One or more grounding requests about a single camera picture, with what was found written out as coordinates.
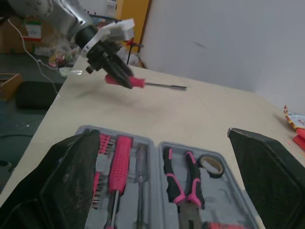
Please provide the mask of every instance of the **table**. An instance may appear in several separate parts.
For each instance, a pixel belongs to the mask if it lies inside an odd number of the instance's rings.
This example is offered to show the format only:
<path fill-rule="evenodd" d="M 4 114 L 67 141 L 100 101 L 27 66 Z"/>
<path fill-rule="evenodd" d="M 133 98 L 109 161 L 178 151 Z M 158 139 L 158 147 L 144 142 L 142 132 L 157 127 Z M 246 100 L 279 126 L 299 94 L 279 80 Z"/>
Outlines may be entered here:
<path fill-rule="evenodd" d="M 74 68 L 83 70 L 87 66 L 80 57 Z M 135 76 L 148 82 L 185 85 L 188 90 L 148 86 L 129 90 L 106 84 L 103 70 L 92 75 L 70 74 L 0 195 L 0 206 L 51 146 L 74 135 L 81 125 L 145 136 L 156 146 L 161 141 L 170 141 L 219 152 L 241 189 L 243 181 L 227 137 L 230 127 L 280 141 L 305 166 L 305 153 L 292 141 L 295 132 L 284 112 L 263 97 L 146 69 L 132 70 Z"/>

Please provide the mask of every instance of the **pink and black pliers handle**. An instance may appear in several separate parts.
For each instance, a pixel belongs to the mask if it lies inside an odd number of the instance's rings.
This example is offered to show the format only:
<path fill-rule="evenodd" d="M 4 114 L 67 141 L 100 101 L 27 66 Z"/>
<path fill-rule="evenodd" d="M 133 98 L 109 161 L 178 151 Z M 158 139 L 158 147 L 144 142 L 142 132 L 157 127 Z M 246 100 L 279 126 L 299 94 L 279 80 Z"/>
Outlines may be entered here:
<path fill-rule="evenodd" d="M 178 204 L 181 201 L 194 203 L 198 208 L 204 208 L 204 198 L 201 191 L 200 170 L 196 164 L 196 160 L 191 151 L 184 154 L 186 165 L 188 168 L 188 181 L 186 186 L 186 194 L 182 189 L 172 168 L 173 150 L 169 147 L 163 150 L 164 172 L 167 177 L 168 187 L 167 194 L 170 202 Z"/>

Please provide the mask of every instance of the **gray plastic tool case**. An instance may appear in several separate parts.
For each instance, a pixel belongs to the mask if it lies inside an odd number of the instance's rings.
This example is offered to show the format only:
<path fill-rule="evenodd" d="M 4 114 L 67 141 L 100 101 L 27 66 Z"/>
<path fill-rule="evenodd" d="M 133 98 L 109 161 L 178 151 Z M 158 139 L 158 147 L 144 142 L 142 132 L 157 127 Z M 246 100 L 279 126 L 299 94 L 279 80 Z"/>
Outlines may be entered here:
<path fill-rule="evenodd" d="M 76 134 L 85 130 L 99 130 L 101 134 L 110 135 L 116 139 L 120 135 L 128 136 L 133 139 L 130 152 L 130 165 L 128 172 L 127 185 L 120 200 L 119 212 L 116 217 L 117 229 L 133 229 L 137 220 L 138 208 L 138 184 L 135 182 L 136 174 L 136 150 L 139 146 L 147 149 L 147 182 L 144 183 L 144 222 L 147 229 L 178 229 L 177 206 L 168 201 L 167 179 L 163 171 L 162 152 L 165 147 L 173 149 L 172 167 L 181 185 L 185 187 L 187 179 L 187 168 L 183 154 L 192 151 L 197 159 L 201 155 L 217 158 L 224 166 L 224 174 L 221 178 L 211 178 L 205 169 L 201 172 L 201 187 L 205 199 L 205 208 L 199 210 L 202 223 L 216 222 L 223 224 L 241 225 L 248 229 L 259 228 L 254 215 L 257 215 L 253 204 L 247 193 L 241 192 L 232 172 L 230 171 L 225 159 L 218 153 L 198 149 L 180 144 L 162 142 L 156 147 L 152 140 L 137 135 L 122 133 L 110 129 L 84 125 L 81 126 Z M 108 175 L 113 153 L 107 157 L 98 156 L 96 161 L 96 171 L 103 176 L 102 200 L 98 208 L 91 208 L 87 217 L 85 229 L 101 229 L 104 227 L 108 212 L 109 192 Z"/>

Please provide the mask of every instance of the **robotic arm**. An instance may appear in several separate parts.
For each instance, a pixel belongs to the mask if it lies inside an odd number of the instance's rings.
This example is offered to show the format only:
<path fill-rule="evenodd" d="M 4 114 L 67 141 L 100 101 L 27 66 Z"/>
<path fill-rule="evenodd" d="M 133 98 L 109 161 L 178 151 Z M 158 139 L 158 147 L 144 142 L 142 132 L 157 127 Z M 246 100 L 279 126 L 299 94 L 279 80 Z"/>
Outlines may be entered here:
<path fill-rule="evenodd" d="M 132 88 L 129 78 L 133 73 L 116 55 L 120 47 L 114 43 L 133 37 L 132 19 L 111 23 L 97 31 L 77 0 L 0 0 L 0 17 L 12 15 L 38 16 L 49 22 L 80 46 L 81 55 L 90 64 L 86 68 L 88 73 L 103 68 L 117 83 Z"/>

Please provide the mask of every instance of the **white wall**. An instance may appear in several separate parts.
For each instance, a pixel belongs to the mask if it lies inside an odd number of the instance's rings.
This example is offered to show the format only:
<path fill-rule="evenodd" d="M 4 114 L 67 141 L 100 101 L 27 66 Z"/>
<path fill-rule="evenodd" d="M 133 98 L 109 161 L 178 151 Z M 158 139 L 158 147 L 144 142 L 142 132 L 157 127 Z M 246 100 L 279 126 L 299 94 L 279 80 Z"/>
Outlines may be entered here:
<path fill-rule="evenodd" d="M 152 0 L 149 69 L 257 92 L 305 114 L 304 0 Z"/>

